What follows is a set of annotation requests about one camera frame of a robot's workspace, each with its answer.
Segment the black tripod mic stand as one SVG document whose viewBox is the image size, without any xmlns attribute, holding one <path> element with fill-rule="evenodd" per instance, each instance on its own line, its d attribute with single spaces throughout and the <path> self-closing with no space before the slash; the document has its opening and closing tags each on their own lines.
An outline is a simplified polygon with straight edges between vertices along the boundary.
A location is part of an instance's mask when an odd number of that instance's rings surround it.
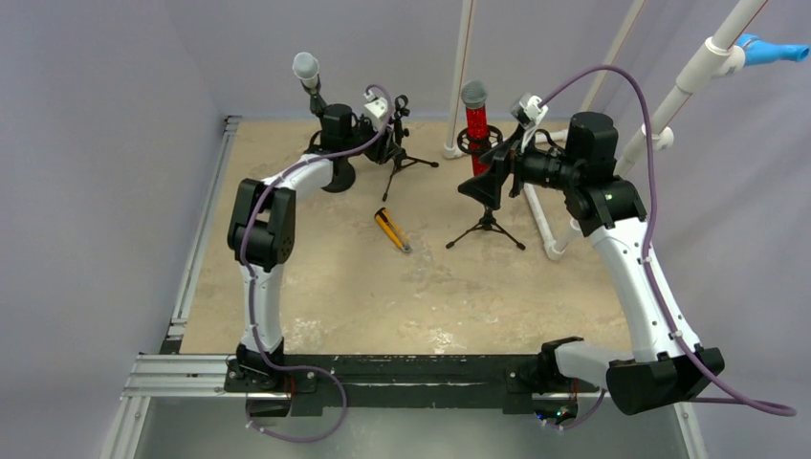
<svg viewBox="0 0 811 459">
<path fill-rule="evenodd" d="M 384 144 L 383 164 L 392 161 L 393 165 L 382 196 L 383 202 L 386 202 L 388 199 L 393 178 L 397 173 L 416 164 L 424 164 L 432 168 L 438 168 L 440 166 L 437 162 L 410 156 L 403 147 L 403 140 L 410 135 L 409 130 L 403 125 L 403 119 L 410 115 L 408 104 L 409 99 L 406 95 L 399 95 L 394 99 L 392 118 L 387 126 L 388 137 Z"/>
</svg>

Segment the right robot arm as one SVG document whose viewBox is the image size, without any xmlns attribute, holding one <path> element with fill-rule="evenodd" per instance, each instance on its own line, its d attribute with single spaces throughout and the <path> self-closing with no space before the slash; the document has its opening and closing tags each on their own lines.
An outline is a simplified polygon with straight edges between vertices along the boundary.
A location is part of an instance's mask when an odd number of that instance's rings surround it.
<svg viewBox="0 0 811 459">
<path fill-rule="evenodd" d="M 625 415 L 697 400 L 725 362 L 680 316 L 666 282 L 651 284 L 661 269 L 645 239 L 647 211 L 637 188 L 614 173 L 613 120 L 596 112 L 574 115 L 557 155 L 524 144 L 528 132 L 519 125 L 483 154 L 489 168 L 457 189 L 492 209 L 499 208 L 508 178 L 513 194 L 525 185 L 561 191 L 567 211 L 608 268 L 632 345 L 630 355 L 622 356 L 579 337 L 547 342 L 538 356 L 539 381 L 551 389 L 572 379 L 590 383 L 607 390 Z"/>
</svg>

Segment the red glitter microphone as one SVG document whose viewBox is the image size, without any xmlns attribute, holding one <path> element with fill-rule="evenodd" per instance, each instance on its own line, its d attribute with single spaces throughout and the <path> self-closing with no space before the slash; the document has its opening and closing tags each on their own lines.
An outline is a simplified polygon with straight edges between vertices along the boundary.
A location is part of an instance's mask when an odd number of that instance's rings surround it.
<svg viewBox="0 0 811 459">
<path fill-rule="evenodd" d="M 468 149 L 474 176 L 481 175 L 488 169 L 480 161 L 480 157 L 491 148 L 486 114 L 487 96 L 488 91 L 481 80 L 468 81 L 462 87 L 461 100 L 466 111 Z"/>
</svg>

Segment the black tripod shockmount stand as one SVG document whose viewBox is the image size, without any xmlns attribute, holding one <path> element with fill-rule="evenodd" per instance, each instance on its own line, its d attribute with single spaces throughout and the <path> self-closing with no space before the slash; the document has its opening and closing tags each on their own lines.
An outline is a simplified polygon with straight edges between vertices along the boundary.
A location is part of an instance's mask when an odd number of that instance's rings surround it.
<svg viewBox="0 0 811 459">
<path fill-rule="evenodd" d="M 457 136 L 457 146 L 466 154 L 470 155 L 470 150 L 468 149 L 468 138 L 467 138 L 467 128 L 463 129 L 459 135 Z M 481 230 L 481 231 L 489 231 L 495 232 L 508 237 L 515 245 L 522 251 L 526 250 L 526 246 L 515 239 L 507 230 L 505 230 L 501 225 L 498 224 L 494 212 L 495 210 L 486 208 L 482 206 L 483 213 L 482 216 L 478 219 L 478 221 L 471 226 L 470 228 L 466 229 L 463 233 L 461 233 L 455 239 L 449 241 L 446 244 L 447 249 L 451 249 L 455 246 L 457 242 L 459 242 L 463 237 L 467 236 L 468 234 Z"/>
</svg>

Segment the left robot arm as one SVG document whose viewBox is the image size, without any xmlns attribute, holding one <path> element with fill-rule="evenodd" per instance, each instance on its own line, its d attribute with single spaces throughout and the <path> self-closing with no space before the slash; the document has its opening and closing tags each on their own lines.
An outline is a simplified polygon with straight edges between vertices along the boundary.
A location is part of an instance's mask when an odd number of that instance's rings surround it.
<svg viewBox="0 0 811 459">
<path fill-rule="evenodd" d="M 285 378 L 280 290 L 296 239 L 299 199 L 334 184 L 351 186 L 349 157 L 375 149 L 387 134 L 389 103 L 377 98 L 356 115 L 345 104 L 328 105 L 312 144 L 290 166 L 238 188 L 227 235 L 245 287 L 245 328 L 235 353 L 236 373 L 260 390 L 272 391 Z"/>
</svg>

